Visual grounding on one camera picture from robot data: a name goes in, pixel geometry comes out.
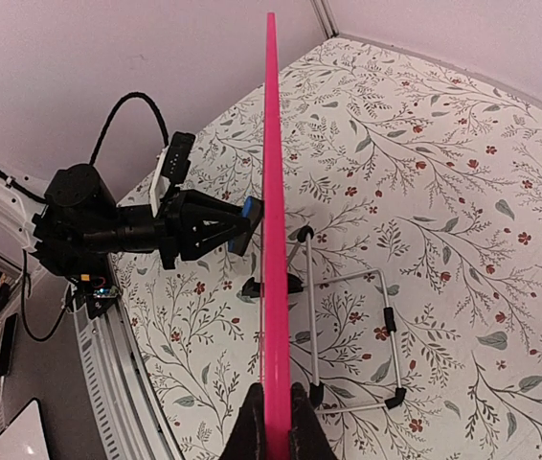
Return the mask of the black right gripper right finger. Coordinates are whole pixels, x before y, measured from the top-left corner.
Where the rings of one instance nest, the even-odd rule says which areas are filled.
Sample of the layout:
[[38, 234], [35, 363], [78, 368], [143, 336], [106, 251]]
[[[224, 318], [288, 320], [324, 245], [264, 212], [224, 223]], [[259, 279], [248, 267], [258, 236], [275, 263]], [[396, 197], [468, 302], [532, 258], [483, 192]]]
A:
[[291, 385], [291, 429], [289, 432], [292, 460], [336, 460], [304, 387]]

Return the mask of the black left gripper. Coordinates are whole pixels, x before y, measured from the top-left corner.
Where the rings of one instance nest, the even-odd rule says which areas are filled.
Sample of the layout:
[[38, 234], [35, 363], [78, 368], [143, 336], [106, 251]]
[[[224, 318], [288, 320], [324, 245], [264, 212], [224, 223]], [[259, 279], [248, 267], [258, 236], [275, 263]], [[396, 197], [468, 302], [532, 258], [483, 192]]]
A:
[[47, 187], [46, 207], [33, 217], [33, 256], [56, 276], [106, 276], [111, 253], [158, 251], [163, 267], [177, 256], [195, 261], [247, 227], [242, 208], [196, 190], [174, 201], [175, 235], [150, 205], [119, 207], [95, 167], [59, 170]]

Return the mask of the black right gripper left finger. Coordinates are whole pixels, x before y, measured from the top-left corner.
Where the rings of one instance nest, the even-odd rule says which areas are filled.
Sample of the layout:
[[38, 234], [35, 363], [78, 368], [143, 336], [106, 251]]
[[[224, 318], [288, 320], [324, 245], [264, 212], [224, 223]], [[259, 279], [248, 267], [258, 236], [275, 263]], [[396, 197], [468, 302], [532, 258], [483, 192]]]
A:
[[260, 460], [265, 457], [264, 393], [257, 382], [246, 393], [220, 460]]

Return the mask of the pink framed whiteboard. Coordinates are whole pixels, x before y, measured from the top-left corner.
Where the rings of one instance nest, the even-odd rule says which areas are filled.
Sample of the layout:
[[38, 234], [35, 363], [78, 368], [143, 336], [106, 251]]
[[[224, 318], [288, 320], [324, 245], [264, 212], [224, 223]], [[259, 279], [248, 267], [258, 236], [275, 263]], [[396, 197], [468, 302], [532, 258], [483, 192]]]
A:
[[264, 392], [266, 457], [290, 457], [291, 429], [287, 281], [279, 58], [276, 15], [266, 18], [261, 281], [279, 286], [261, 300], [261, 382]]

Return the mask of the blue whiteboard eraser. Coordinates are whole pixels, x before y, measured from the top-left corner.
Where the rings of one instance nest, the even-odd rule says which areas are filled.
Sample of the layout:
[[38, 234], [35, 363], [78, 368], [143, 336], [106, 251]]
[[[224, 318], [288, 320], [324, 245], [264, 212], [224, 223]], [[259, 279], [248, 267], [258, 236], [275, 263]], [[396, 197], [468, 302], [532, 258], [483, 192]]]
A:
[[228, 242], [228, 252], [243, 256], [264, 215], [263, 201], [248, 196], [241, 209], [241, 217], [247, 220], [246, 229]]

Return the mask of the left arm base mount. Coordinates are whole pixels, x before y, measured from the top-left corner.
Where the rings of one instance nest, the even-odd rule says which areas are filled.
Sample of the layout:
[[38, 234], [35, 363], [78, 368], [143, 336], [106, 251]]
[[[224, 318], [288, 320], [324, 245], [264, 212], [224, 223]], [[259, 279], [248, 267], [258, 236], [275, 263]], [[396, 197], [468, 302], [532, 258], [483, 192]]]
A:
[[89, 319], [102, 316], [122, 297], [121, 290], [102, 276], [82, 274], [68, 282], [64, 308], [71, 313], [84, 309]]

